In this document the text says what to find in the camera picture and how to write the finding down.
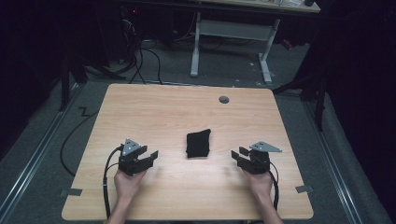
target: hand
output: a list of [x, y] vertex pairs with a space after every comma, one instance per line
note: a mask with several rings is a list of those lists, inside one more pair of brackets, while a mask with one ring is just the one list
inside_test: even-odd
[[247, 177], [250, 191], [253, 193], [256, 201], [260, 207], [262, 218], [265, 224], [283, 223], [279, 214], [275, 210], [271, 201], [271, 188], [273, 179], [271, 175], [266, 172], [262, 175], [251, 175], [249, 172], [243, 170]]
[[140, 181], [146, 171], [137, 175], [129, 176], [123, 171], [118, 170], [114, 176], [114, 183], [117, 190], [117, 202], [108, 218], [108, 224], [121, 224], [125, 222], [132, 199], [139, 190]]

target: standing desk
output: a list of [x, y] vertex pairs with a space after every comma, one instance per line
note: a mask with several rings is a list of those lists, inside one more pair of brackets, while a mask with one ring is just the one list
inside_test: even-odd
[[[304, 1], [301, 0], [296, 1], [296, 2], [301, 2], [301, 4], [298, 7], [291, 7], [283, 4], [275, 4], [274, 1], [265, 1], [265, 0], [200, 0], [200, 3], [201, 2], [228, 4], [228, 5], [235, 5], [237, 7], [238, 6], [261, 7], [261, 8], [275, 9], [275, 10], [298, 11], [304, 13], [320, 12], [320, 8], [316, 3], [312, 7], [307, 7], [306, 5], [304, 5]], [[272, 83], [271, 74], [266, 60], [270, 52], [270, 48], [273, 44], [279, 23], [280, 23], [280, 19], [276, 19], [274, 21], [273, 26], [253, 25], [246, 23], [226, 22], [226, 21], [201, 20], [201, 13], [198, 12], [196, 26], [195, 26], [196, 27], [195, 45], [194, 45], [194, 51], [192, 53], [192, 61], [191, 61], [191, 76], [192, 77], [198, 76], [200, 35], [216, 35], [216, 36], [224, 36], [224, 37], [266, 41], [262, 53], [259, 54], [259, 61], [262, 69], [264, 82], [266, 84], [271, 84]]]
[[[221, 103], [220, 96], [227, 96], [230, 102]], [[205, 129], [211, 130], [208, 157], [187, 159], [187, 134]], [[306, 192], [296, 190], [304, 182], [270, 90], [113, 84], [106, 92], [73, 181], [72, 189], [82, 192], [67, 197], [64, 219], [106, 219], [102, 192], [106, 160], [126, 138], [148, 146], [142, 158], [159, 150], [127, 219], [261, 219], [248, 182], [231, 158], [231, 150], [260, 140], [283, 150], [270, 153], [279, 171], [280, 216], [313, 216]], [[111, 163], [117, 161], [115, 156]], [[116, 171], [117, 166], [107, 175], [111, 208], [117, 199], [112, 178]]]

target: black fabric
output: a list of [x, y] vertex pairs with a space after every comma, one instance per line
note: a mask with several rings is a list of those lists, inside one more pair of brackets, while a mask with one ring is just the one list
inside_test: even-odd
[[187, 158], [207, 157], [209, 154], [210, 129], [187, 134]]

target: round hole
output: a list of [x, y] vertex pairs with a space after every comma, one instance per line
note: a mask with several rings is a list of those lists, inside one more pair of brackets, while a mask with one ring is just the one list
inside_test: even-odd
[[228, 104], [230, 102], [230, 98], [228, 98], [227, 96], [220, 96], [219, 101], [222, 104]]

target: gray floor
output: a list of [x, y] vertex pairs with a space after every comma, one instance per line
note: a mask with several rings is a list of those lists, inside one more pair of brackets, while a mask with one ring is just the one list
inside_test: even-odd
[[[185, 46], [175, 45], [169, 49], [160, 43], [145, 42], [143, 47], [156, 52], [161, 59], [161, 78], [163, 82], [183, 83], [207, 86], [227, 86], [246, 88], [274, 89], [290, 82], [309, 46], [284, 49], [274, 45], [268, 58], [270, 70], [273, 73], [272, 85], [263, 83], [257, 54], [262, 43], [241, 40], [227, 40], [218, 45], [213, 41], [203, 43], [201, 50], [200, 75], [189, 76], [191, 68], [190, 42], [181, 42]], [[157, 59], [148, 51], [142, 51], [144, 56], [141, 74], [147, 82], [157, 81]], [[113, 64], [117, 70], [122, 65]], [[135, 69], [124, 74], [128, 83]], [[65, 202], [62, 192], [69, 189], [73, 177], [69, 175], [60, 163], [60, 150], [67, 135], [69, 135], [86, 117], [82, 117], [81, 107], [86, 107], [86, 114], [92, 114], [100, 108], [106, 88], [116, 81], [105, 77], [90, 75], [85, 86], [77, 88], [75, 100], [67, 113], [59, 113], [60, 85], [57, 85], [51, 97], [31, 117], [29, 125], [24, 130], [14, 147], [0, 162], [1, 191], [0, 202], [8, 202], [8, 194], [14, 184], [23, 175], [23, 169], [30, 158], [35, 156], [37, 147], [42, 150], [43, 160], [38, 161], [37, 169], [31, 171], [33, 178], [27, 179], [26, 189], [21, 190], [21, 197], [15, 199], [15, 207], [4, 214], [5, 223], [74, 223], [62, 219], [61, 213]], [[300, 101], [298, 91], [287, 91], [276, 96], [282, 119], [285, 123], [291, 146], [293, 147], [304, 182], [313, 191], [308, 194], [314, 209], [314, 216], [308, 220], [285, 220], [286, 223], [391, 223], [382, 205], [378, 202], [369, 181], [357, 162], [337, 117], [332, 110], [329, 97], [326, 98], [324, 111], [324, 132], [318, 133], [312, 124], [310, 116], [311, 103]], [[48, 136], [49, 142], [44, 144], [43, 138], [51, 123], [64, 116], [57, 131]], [[75, 172], [88, 142], [95, 117], [84, 122], [70, 136], [64, 148], [64, 161]], [[337, 171], [342, 174], [346, 184], [344, 192], [350, 193], [350, 198], [356, 206], [358, 220], [351, 220], [347, 206], [340, 197], [337, 182], [333, 179], [333, 170], [328, 165], [328, 155], [323, 148], [329, 149], [336, 161]], [[84, 221], [76, 223], [102, 223], [102, 221]]]

